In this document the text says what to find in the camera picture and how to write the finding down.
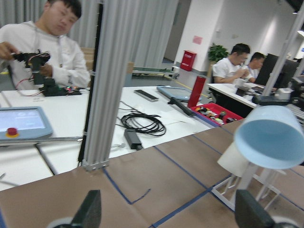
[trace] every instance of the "man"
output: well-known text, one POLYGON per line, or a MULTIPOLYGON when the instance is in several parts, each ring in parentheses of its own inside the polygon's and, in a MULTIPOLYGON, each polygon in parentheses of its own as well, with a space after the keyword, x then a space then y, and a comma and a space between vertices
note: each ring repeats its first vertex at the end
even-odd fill
POLYGON ((236 44, 227 58, 213 65, 214 83, 233 83, 235 79, 246 78, 249 71, 240 65, 246 61, 249 53, 250 47, 247 44, 236 44))
POLYGON ((248 82, 254 83, 258 76, 259 70, 261 69, 265 56, 262 53, 255 52, 249 64, 244 69, 248 69, 249 75, 245 78, 248 82))
POLYGON ((78 0, 48 0, 37 22, 9 24, 0 29, 0 60, 6 60, 12 69, 17 89, 36 89, 32 72, 18 62, 12 53, 49 52, 49 61, 40 68, 40 74, 52 77, 59 86, 87 87, 90 75, 79 45, 66 33, 81 17, 78 0))

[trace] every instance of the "power adapter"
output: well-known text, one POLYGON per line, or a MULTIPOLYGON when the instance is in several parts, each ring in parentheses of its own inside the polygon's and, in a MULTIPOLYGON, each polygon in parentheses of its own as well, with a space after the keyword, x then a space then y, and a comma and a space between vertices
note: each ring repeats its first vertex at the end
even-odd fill
POLYGON ((136 149, 137 151, 139 151, 143 148, 142 142, 139 140, 134 129, 125 129, 124 137, 128 141, 131 149, 136 149))

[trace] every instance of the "red emergency stop button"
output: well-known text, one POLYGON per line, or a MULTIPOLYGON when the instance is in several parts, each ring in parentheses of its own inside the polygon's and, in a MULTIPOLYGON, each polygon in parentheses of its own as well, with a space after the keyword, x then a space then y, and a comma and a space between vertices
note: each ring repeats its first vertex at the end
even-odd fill
POLYGON ((15 138, 17 136, 19 136, 19 133, 18 133, 18 131, 17 131, 16 128, 10 127, 10 128, 7 129, 7 131, 6 131, 6 137, 8 137, 8 138, 15 138))

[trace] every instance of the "blue tape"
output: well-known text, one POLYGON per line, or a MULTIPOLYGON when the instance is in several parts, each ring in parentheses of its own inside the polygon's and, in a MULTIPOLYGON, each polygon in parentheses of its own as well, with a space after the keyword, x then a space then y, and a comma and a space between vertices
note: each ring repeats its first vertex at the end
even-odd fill
POLYGON ((297 174, 297 175, 299 175, 300 177, 303 177, 304 178, 304 176, 302 175, 302 174, 300 174, 300 173, 298 173, 297 171, 295 171, 295 170, 293 170, 293 169, 289 169, 291 172, 294 172, 295 174, 297 174))
POLYGON ((1 210, 0 210, 0 228, 7 228, 7 226, 5 225, 1 210))
POLYGON ((213 187, 214 186, 217 186, 218 184, 220 184, 221 182, 227 180, 229 177, 231 177, 232 174, 229 174, 228 176, 224 177, 222 180, 218 181, 216 184, 212 185, 213 187))
POLYGON ((232 132, 228 131, 226 128, 224 128, 223 126, 221 126, 221 129, 223 129, 225 132, 228 132, 231 135, 234 135, 232 132))
POLYGON ((205 143, 204 141, 202 141, 202 140, 201 140, 200 138, 198 138, 197 136, 195 136, 195 135, 193 135, 193 134, 192 134, 192 136, 193 136, 194 138, 196 138, 197 140, 199 140, 200 142, 202 142, 203 144, 205 144, 206 146, 208 146, 208 147, 210 147, 211 149, 213 149, 215 152, 217 152, 217 153, 219 153, 220 155, 222 155, 221 152, 219 152, 218 150, 214 149, 212 146, 210 146, 208 143, 205 143))
POLYGON ((162 155, 164 155, 166 158, 168 158, 171 162, 173 162, 174 164, 176 164, 181 170, 183 170, 186 174, 188 174, 192 179, 194 179, 198 184, 200 184, 201 186, 203 186, 204 188, 208 188, 206 185, 204 185, 202 182, 200 182, 196 177, 194 177, 190 172, 188 172, 187 170, 185 170, 181 165, 179 165, 175 160, 173 160, 172 158, 170 158, 168 155, 166 155, 164 152, 162 152, 159 148, 157 148, 157 146, 154 146, 155 149, 157 149, 162 155))
POLYGON ((127 201, 128 204, 134 204, 137 201, 141 200, 142 198, 144 198, 150 191, 151 189, 148 189, 146 191, 145 194, 143 194, 140 198, 138 198, 137 200, 134 201, 130 201, 126 195, 124 195, 124 193, 120 190, 120 188, 118 187, 118 185, 115 183, 115 181, 111 178, 110 174, 108 173, 108 171, 105 169, 105 167, 103 168, 104 173, 106 174, 106 176, 108 177, 108 179, 110 180, 110 182, 114 185, 114 187, 116 188, 116 190, 122 195, 122 197, 127 201))
POLYGON ((152 226, 154 228, 158 227, 159 225, 161 225, 162 223, 166 222, 167 220, 171 219, 174 215, 176 215, 177 213, 181 212, 182 210, 184 210, 185 208, 187 208, 188 206, 190 206, 191 204, 195 203, 196 201, 198 201, 200 198, 202 198, 204 195, 206 195, 207 193, 209 193, 212 190, 212 188, 208 188, 206 191, 202 192, 201 194, 199 194, 198 196, 194 197, 193 199, 191 199, 190 201, 188 201, 187 203, 185 203, 184 205, 182 205, 181 207, 177 208, 176 210, 174 210, 173 212, 171 212, 170 214, 166 215, 165 217, 161 218, 160 220, 158 220, 157 222, 153 223, 152 226))
POLYGON ((282 196, 285 200, 287 200, 288 202, 290 202, 291 204, 293 204, 294 206, 296 206, 297 208, 299 208, 300 210, 304 211, 304 209, 298 205, 296 205, 294 202, 292 202, 289 198, 287 198, 285 195, 283 195, 282 193, 280 193, 280 196, 282 196))

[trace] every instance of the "cardboard surface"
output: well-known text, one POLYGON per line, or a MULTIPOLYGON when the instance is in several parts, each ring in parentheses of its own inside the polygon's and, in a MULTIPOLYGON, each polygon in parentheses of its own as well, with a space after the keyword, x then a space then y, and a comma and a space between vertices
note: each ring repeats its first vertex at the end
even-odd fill
MULTIPOLYGON (((9 228, 44 228, 55 219, 74 216, 87 192, 100 189, 101 228, 237 228, 233 212, 210 191, 229 175, 217 160, 238 126, 226 124, 112 158, 104 170, 86 172, 78 167, 0 191, 2 215, 9 228)), ((275 182, 282 195, 267 211, 276 219, 302 226, 304 169, 294 167, 286 173, 275 182)), ((254 180, 249 189, 256 194, 260 187, 254 180)), ((233 190, 226 194, 231 196, 233 190)), ((273 195, 261 204, 266 205, 273 195)))

